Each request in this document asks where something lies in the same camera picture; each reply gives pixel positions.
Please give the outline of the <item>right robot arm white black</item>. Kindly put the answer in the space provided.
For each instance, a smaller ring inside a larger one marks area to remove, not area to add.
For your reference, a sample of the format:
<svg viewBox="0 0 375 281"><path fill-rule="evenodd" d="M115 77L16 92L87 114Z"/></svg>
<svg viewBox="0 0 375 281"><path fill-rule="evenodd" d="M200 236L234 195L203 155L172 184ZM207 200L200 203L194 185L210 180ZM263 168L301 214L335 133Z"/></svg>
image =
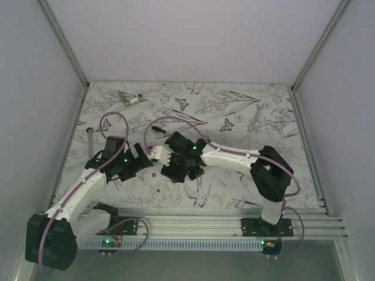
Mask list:
<svg viewBox="0 0 375 281"><path fill-rule="evenodd" d="M174 132L162 146L152 149L150 158L159 161L161 174L174 183L184 183L204 174L204 167L221 167L248 173L262 196L260 231L273 237L281 229L279 220L286 189L294 171L271 146L261 150L241 150L200 138L196 142Z"/></svg>

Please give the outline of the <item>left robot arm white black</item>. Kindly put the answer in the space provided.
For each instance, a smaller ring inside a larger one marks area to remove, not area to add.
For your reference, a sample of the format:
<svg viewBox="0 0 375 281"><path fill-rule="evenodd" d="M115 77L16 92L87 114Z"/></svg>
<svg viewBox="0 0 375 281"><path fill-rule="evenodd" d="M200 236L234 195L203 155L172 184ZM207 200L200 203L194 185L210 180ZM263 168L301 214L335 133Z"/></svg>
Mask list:
<svg viewBox="0 0 375 281"><path fill-rule="evenodd" d="M112 179L126 181L139 171L151 167L140 144L109 136L105 147L91 158L77 183L44 214L33 214L26 229L25 259L52 269L66 270L76 258L79 246L101 231L115 234L120 227L117 209L108 205L84 210L94 196Z"/></svg>

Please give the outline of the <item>black fuse box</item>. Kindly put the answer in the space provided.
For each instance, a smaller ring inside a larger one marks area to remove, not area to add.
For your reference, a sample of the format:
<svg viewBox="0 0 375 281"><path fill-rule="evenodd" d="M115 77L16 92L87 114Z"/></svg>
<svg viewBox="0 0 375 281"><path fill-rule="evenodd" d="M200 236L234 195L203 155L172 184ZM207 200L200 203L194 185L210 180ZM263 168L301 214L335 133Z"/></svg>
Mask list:
<svg viewBox="0 0 375 281"><path fill-rule="evenodd" d="M195 180L204 174L204 170L200 166L191 167L187 173L190 180Z"/></svg>

